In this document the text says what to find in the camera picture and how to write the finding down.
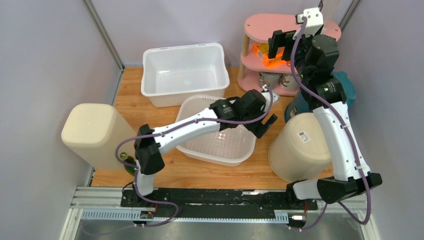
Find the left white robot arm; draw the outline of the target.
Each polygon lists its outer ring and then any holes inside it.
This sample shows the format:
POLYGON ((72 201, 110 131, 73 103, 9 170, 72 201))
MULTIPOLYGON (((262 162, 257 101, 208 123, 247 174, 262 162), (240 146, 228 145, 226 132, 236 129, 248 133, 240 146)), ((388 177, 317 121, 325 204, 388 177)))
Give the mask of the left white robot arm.
POLYGON ((156 128, 142 125, 134 141, 133 200, 140 207, 152 203, 156 174, 165 167, 163 155, 187 141, 238 126, 261 138, 277 116, 273 114, 266 123, 262 120, 279 100, 278 94, 270 89, 264 88, 261 92, 254 89, 242 96, 215 100, 200 112, 170 125, 156 128))

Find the translucent white basin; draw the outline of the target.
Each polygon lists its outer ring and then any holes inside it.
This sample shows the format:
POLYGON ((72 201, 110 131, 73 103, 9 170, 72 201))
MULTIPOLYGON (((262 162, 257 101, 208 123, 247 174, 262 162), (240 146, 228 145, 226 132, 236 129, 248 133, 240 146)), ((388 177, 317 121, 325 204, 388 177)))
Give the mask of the translucent white basin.
MULTIPOLYGON (((219 98, 198 94, 187 98, 180 106, 176 122, 201 112, 219 98)), ((257 138, 244 126, 205 134, 184 142, 176 148, 187 157, 208 163, 236 167, 253 153, 257 138)))

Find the white plastic tub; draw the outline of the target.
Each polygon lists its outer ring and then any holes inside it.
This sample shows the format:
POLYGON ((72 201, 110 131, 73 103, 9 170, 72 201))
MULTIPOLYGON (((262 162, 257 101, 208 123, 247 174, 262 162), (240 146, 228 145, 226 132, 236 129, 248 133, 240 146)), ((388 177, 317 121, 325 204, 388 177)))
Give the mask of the white plastic tub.
POLYGON ((222 98, 230 85, 223 46, 203 43, 146 50, 140 92, 153 106, 180 106, 194 95, 222 98))

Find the teal round bucket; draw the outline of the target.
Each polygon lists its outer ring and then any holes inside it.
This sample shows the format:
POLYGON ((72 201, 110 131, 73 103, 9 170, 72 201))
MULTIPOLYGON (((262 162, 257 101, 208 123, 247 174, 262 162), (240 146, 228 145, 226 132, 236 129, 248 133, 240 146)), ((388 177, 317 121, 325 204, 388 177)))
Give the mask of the teal round bucket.
MULTIPOLYGON (((348 74, 344 71, 334 71, 332 76, 339 80, 341 83, 345 92, 347 105, 349 108, 351 108, 357 98, 357 93, 353 83, 348 78, 348 74)), ((287 123, 291 118, 298 114, 311 112, 312 110, 310 109, 307 101, 302 96, 301 90, 299 90, 294 96, 292 102, 286 107, 284 111, 284 120, 287 123)))

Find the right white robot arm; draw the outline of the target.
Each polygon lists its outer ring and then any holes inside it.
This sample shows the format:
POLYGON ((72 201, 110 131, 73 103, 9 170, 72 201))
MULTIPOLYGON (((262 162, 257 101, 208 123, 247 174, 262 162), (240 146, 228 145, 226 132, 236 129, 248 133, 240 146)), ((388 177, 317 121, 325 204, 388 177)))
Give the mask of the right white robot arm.
POLYGON ((268 40, 269 57, 282 48, 282 59, 291 61, 301 83, 301 94, 316 117, 332 159, 333 175, 316 180, 297 180, 287 185, 286 204, 298 209, 307 199, 328 204, 365 195, 382 184, 359 150, 350 124, 348 103, 341 82, 333 76, 339 58, 337 41, 328 35, 296 35, 276 30, 268 40))

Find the cream rectangular bin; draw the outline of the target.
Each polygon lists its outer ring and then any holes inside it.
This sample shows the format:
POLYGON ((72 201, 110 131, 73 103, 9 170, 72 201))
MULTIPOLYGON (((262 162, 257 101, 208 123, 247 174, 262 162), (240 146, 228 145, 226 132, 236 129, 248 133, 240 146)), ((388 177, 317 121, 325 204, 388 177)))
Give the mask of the cream rectangular bin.
POLYGON ((62 129, 62 142, 96 169, 124 171, 115 150, 136 131, 118 110, 108 104, 82 103, 75 106, 62 129))

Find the cream round bucket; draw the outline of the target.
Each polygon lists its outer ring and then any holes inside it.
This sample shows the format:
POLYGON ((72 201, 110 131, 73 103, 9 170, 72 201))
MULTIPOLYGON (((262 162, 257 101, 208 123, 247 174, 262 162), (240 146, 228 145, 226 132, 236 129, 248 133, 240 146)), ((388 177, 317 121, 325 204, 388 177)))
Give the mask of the cream round bucket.
POLYGON ((314 179, 332 164, 321 126, 313 113, 292 117, 268 149, 268 161, 287 182, 314 179))

